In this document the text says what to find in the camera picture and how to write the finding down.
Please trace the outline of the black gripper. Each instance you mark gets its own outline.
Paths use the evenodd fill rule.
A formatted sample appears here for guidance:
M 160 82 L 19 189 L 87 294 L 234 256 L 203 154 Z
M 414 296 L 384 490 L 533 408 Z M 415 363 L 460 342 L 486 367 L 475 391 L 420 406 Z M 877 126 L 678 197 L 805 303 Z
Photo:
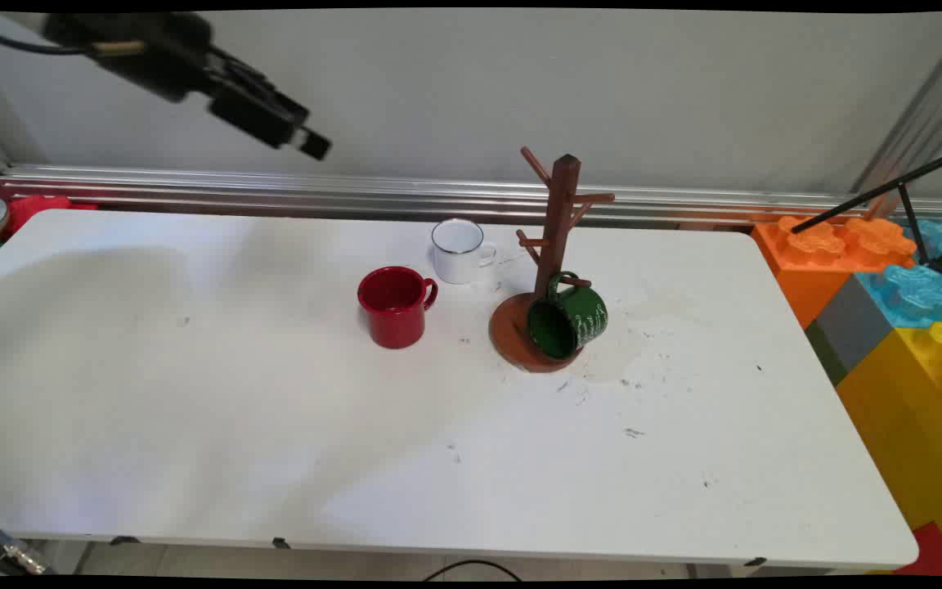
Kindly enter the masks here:
M 209 112 L 271 148 L 292 146 L 314 160 L 328 156 L 332 142 L 306 126 L 310 112 L 276 89 L 254 67 L 212 47 L 206 77 L 212 82 Z

